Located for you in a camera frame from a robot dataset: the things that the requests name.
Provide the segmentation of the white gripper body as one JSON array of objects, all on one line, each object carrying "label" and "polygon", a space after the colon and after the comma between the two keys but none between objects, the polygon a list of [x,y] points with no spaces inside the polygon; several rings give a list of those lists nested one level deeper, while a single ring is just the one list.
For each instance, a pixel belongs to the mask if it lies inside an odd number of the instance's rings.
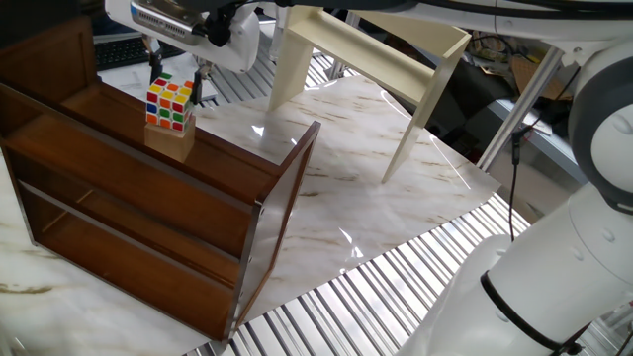
[{"label": "white gripper body", "polygon": [[106,0],[115,22],[232,72],[248,71],[259,44],[250,1]]}]

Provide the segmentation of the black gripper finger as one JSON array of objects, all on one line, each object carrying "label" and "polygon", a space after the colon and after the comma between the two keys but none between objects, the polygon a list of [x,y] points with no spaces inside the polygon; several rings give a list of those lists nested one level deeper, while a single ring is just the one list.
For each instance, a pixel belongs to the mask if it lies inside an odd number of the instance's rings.
[{"label": "black gripper finger", "polygon": [[149,82],[153,83],[162,73],[162,47],[158,39],[142,34],[141,39],[148,53],[150,66]]},{"label": "black gripper finger", "polygon": [[202,58],[197,58],[198,69],[194,72],[194,81],[192,86],[192,94],[190,99],[194,105],[201,104],[206,100],[213,98],[212,95],[204,93],[205,81],[210,78],[210,73],[213,69],[213,64]]}]

